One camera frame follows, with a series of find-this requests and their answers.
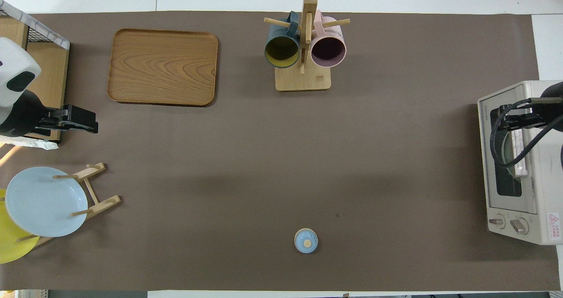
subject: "mug handle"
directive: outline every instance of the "mug handle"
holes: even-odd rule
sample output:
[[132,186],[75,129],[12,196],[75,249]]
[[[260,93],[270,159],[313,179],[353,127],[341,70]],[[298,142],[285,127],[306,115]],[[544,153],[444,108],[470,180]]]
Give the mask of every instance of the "mug handle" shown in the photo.
[[320,10],[315,12],[315,21],[313,21],[313,25],[315,26],[315,31],[318,36],[323,36],[325,34],[324,28],[322,27],[322,13]]
[[297,14],[297,12],[292,11],[289,13],[289,16],[287,17],[287,22],[289,22],[289,28],[287,28],[287,36],[289,37],[294,37],[295,33],[297,32],[297,27],[299,26],[298,20],[299,19],[299,15]]

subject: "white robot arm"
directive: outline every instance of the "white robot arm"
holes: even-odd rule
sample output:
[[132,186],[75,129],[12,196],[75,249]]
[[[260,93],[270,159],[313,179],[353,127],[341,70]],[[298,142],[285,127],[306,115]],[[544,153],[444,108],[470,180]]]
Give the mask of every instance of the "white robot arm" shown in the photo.
[[12,106],[40,74],[41,68],[23,48],[0,37],[0,107]]
[[71,128],[97,133],[95,113],[72,105],[47,108],[36,94],[26,90],[40,74],[40,66],[23,48],[0,37],[0,134],[49,135],[50,130]]

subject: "oven window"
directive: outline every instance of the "oven window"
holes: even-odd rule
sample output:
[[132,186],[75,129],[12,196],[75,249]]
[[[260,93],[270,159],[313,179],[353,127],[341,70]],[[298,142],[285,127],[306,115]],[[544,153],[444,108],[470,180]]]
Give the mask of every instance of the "oven window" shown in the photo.
[[[491,127],[495,120],[498,118],[498,109],[490,112]],[[505,141],[509,141],[509,134],[507,130],[498,130],[497,138],[495,139],[495,149],[499,154],[504,155],[506,152]],[[502,168],[495,165],[495,177],[497,178],[497,193],[501,196],[522,196],[522,185],[512,176],[509,168]]]

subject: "light blue plate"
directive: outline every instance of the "light blue plate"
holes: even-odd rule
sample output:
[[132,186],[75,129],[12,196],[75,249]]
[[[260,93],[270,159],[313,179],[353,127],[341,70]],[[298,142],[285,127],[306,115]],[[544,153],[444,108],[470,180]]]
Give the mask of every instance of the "light blue plate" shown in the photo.
[[56,168],[32,167],[19,172],[6,189],[6,210],[15,224],[36,236],[66,236],[84,223],[88,200],[72,178],[53,179],[66,174]]
[[294,238],[295,247],[299,252],[309,254],[316,250],[318,246],[318,237],[316,233],[308,228],[297,231]]

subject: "oven knob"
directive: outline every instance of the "oven knob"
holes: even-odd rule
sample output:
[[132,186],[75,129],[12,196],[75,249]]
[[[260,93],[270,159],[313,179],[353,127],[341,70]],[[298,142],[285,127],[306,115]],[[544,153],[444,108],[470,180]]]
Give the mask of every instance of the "oven knob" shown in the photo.
[[510,220],[510,225],[512,225],[516,234],[527,234],[530,230],[530,227],[524,218]]
[[505,221],[502,220],[501,218],[494,218],[494,219],[489,219],[489,223],[503,225],[505,224]]
[[494,224],[497,228],[504,229],[506,226],[505,218],[502,214],[497,214],[494,218],[489,219],[490,224]]

